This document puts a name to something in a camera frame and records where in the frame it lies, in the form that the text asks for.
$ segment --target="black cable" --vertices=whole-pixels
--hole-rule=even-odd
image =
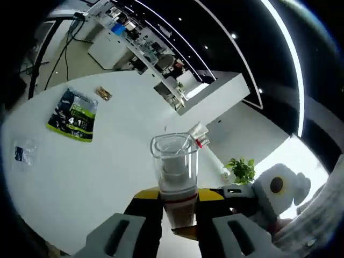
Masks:
[[[93,42],[92,41],[87,41],[87,40],[83,40],[83,39],[76,39],[76,38],[73,38],[75,41],[79,41],[79,42],[84,42],[84,43],[89,43],[89,44],[92,44]]]
[[[31,76],[31,75],[32,75],[33,66],[29,67],[28,64],[27,64],[27,62],[25,62],[25,66],[26,66],[26,68],[25,68],[24,72],[25,72],[27,75],[30,75],[30,76]]]
[[[23,73],[23,72],[25,72],[26,74],[28,74],[27,73],[27,70],[28,70],[28,64],[27,64],[27,62],[23,62],[23,64],[25,65],[25,69],[23,70],[23,71],[20,71],[19,73]]]
[[[57,62],[56,62],[56,64],[55,64],[55,66],[54,66],[52,72],[51,72],[50,75],[49,75],[49,78],[48,78],[48,81],[47,81],[47,83],[46,83],[46,85],[45,85],[45,87],[44,87],[44,90],[46,90],[46,89],[48,88],[49,81],[50,81],[51,77],[53,76],[53,73],[54,73],[56,67],[58,66],[58,63],[59,63],[59,61],[60,61],[60,59],[61,59],[63,53],[65,52],[66,48],[67,48],[68,45],[71,43],[71,41],[73,40],[73,37],[75,37],[75,36],[79,33],[79,31],[81,30],[81,28],[82,28],[82,26],[84,25],[84,23],[85,23],[85,20],[82,21],[82,24],[81,24],[81,26],[79,27],[79,29],[76,31],[76,33],[74,34],[74,36],[72,36],[72,38],[66,43],[66,45],[65,45],[64,48],[62,49],[61,54],[60,54],[60,56],[59,56],[59,58],[58,58],[58,60],[57,60]]]
[[[70,34],[70,28],[71,28],[72,24],[70,25],[69,29],[68,29],[68,32],[67,32],[67,36],[66,36],[66,49],[64,50],[64,61],[66,63],[66,72],[67,72],[67,75],[66,75],[66,79],[67,81],[69,81],[69,67],[68,67],[68,61],[67,61],[67,44],[68,44],[68,37],[69,37],[69,34]]]

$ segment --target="wall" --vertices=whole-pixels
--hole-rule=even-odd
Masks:
[[[225,76],[218,78],[216,81],[214,81],[213,83],[208,85],[204,90],[202,90],[196,96],[194,96],[191,99],[189,99],[188,101],[186,101],[185,102],[185,108],[180,109],[179,114],[186,113],[192,107],[196,106],[199,102],[204,100],[207,96],[209,96],[213,92],[217,91],[220,87],[222,87],[224,85],[225,81],[230,81],[231,79],[235,78],[238,75],[239,75],[238,73],[227,72]]]
[[[58,50],[61,41],[64,39],[66,33],[69,30],[69,27],[71,25],[71,20],[64,20],[59,28],[56,30],[55,34],[53,35],[47,50],[45,51],[45,54],[43,56],[42,63],[50,62],[50,60],[54,57],[56,54],[56,51]]]
[[[297,90],[279,84],[265,84],[264,94],[287,103],[298,110],[299,97]],[[305,118],[314,121],[334,140],[341,151],[344,152],[344,122],[328,108],[307,95],[305,96],[305,103]]]
[[[273,122],[240,102],[207,125],[209,148],[222,163],[232,157],[258,164],[289,136]]]
[[[171,119],[170,128],[172,130],[188,131],[199,121],[207,125],[227,110],[230,110],[249,94],[242,74],[230,80],[225,77],[220,78],[214,84],[218,88],[216,91],[206,96],[185,114],[177,115]]]
[[[257,179],[264,171],[279,163],[287,166],[295,174],[303,173],[311,181],[311,187],[306,198],[297,206],[292,203],[288,209],[279,215],[281,219],[293,219],[297,215],[297,207],[310,201],[317,190],[327,181],[328,172],[315,154],[296,135],[292,135],[256,165],[254,178]]]
[[[196,78],[190,70],[187,70],[185,73],[178,76],[176,80],[178,83],[180,82],[183,84],[183,91],[185,95],[201,84],[200,82],[196,81]]]

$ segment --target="ceiling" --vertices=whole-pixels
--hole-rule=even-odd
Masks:
[[[209,70],[242,73],[251,92],[246,100],[259,106],[259,98],[249,74],[250,70],[257,87],[263,92],[261,94],[263,110],[249,105],[286,132],[297,133],[299,107],[281,103],[278,100],[281,98],[276,96],[264,95],[268,85],[289,87],[297,93],[297,97],[291,100],[297,103],[301,98],[311,97],[344,121],[342,92],[344,73],[340,52],[344,46],[341,41],[344,39],[344,31],[340,28],[343,17],[340,15],[339,6],[336,10],[338,4],[334,0],[331,0],[330,4],[329,1],[313,3],[306,0],[305,5],[292,0],[270,0],[284,21],[295,46],[302,72],[304,96],[302,92],[299,95],[300,82],[285,36],[276,19],[263,5],[263,0],[202,0],[228,32],[236,35],[235,42],[245,57],[249,70],[223,29],[196,1],[140,0],[140,2],[143,5],[135,0],[118,0],[116,4],[130,7],[134,11],[132,15],[143,24],[147,20],[155,28],[159,29],[161,25],[171,32],[169,40],[195,70],[207,70],[208,67]],[[210,73],[201,78],[207,82],[213,80]],[[313,133],[314,130],[310,132],[310,128],[317,125],[307,120],[308,108],[305,101],[303,138],[313,145],[311,141],[315,137],[326,139],[323,148],[318,146],[314,148],[324,149],[328,153],[327,149],[331,144],[326,147],[326,142],[331,139],[328,139],[327,133],[321,130],[317,129],[319,132],[317,134]],[[331,149],[340,153],[336,144],[331,145]]]

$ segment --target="potted plant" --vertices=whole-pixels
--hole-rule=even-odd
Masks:
[[[249,160],[245,163],[244,159],[236,160],[232,158],[225,168],[228,168],[236,176],[234,183],[247,184],[254,180],[255,171],[253,163],[254,160]]]

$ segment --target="floor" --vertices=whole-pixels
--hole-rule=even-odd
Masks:
[[[39,70],[39,76],[36,80],[36,88],[34,94],[38,94],[44,90],[48,78],[65,46],[66,38],[62,41],[59,49],[56,51],[55,57],[49,63],[42,64]],[[80,42],[72,40],[67,48],[67,62],[69,71],[69,80],[84,77],[93,74],[108,73],[112,70],[104,70],[98,63],[87,53],[91,43]],[[22,105],[28,99],[28,88],[30,85],[31,76],[22,72],[20,74],[22,79],[26,82],[27,88],[25,94],[17,102],[12,110]],[[67,67],[65,62],[65,55],[63,54],[53,75],[49,81],[48,88],[55,85],[67,82]]]

